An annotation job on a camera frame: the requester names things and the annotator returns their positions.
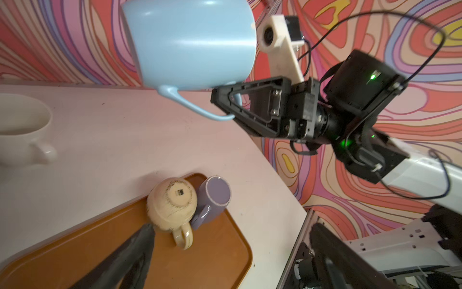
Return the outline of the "beige ceramic teapot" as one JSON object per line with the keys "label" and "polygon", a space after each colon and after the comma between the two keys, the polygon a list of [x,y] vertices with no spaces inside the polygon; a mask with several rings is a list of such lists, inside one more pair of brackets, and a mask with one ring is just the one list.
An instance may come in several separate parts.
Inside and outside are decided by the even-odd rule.
{"label": "beige ceramic teapot", "polygon": [[190,225],[197,209],[197,193],[183,178],[168,178],[160,182],[148,195],[147,213],[160,230],[170,232],[177,247],[187,250],[194,241]]}

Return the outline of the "purple mug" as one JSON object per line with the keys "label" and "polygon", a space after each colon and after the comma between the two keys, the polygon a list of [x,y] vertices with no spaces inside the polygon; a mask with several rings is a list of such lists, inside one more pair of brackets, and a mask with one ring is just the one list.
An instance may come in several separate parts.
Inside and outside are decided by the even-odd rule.
{"label": "purple mug", "polygon": [[207,178],[197,191],[197,208],[190,225],[198,230],[202,225],[212,222],[231,202],[231,188],[219,176]]}

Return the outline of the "white cream mug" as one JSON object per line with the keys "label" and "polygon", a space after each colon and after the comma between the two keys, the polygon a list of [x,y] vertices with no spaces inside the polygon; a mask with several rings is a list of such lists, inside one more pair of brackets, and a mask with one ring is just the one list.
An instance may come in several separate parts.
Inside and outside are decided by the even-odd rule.
{"label": "white cream mug", "polygon": [[38,99],[1,94],[1,166],[50,164],[57,150],[49,143],[53,115]]}

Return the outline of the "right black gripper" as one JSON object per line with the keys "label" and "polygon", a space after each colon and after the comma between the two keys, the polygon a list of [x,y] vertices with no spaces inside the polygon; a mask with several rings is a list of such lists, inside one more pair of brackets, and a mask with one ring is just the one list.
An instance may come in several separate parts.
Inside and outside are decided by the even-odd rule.
{"label": "right black gripper", "polygon": [[291,84],[289,78],[274,77],[224,85],[213,89],[211,103],[235,115],[234,121],[251,136],[328,143],[332,108],[320,101],[320,82],[309,78]]}

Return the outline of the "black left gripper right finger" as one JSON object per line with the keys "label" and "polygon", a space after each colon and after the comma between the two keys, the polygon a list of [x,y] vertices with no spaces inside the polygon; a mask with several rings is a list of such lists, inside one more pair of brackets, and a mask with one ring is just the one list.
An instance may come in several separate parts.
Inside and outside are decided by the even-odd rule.
{"label": "black left gripper right finger", "polygon": [[323,224],[313,225],[310,245],[324,289],[396,289],[397,286],[337,238]]}

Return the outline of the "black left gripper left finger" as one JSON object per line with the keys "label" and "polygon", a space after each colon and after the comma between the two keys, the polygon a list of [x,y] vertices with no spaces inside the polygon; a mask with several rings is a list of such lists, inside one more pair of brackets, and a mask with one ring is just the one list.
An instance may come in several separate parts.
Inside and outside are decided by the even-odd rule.
{"label": "black left gripper left finger", "polygon": [[154,245],[155,230],[147,223],[71,287],[142,289],[148,276]]}

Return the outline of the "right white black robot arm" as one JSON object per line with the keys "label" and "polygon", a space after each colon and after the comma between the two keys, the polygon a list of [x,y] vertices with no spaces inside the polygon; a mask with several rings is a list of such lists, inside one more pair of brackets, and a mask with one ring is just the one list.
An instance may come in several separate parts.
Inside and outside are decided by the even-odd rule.
{"label": "right white black robot arm", "polygon": [[432,201],[462,211],[462,169],[426,154],[399,139],[399,125],[380,113],[406,88],[408,81],[374,57],[354,50],[333,66],[321,82],[267,78],[215,88],[211,102],[255,137],[279,138],[306,146],[315,155],[331,145],[347,171],[370,183],[381,183],[406,199]]}

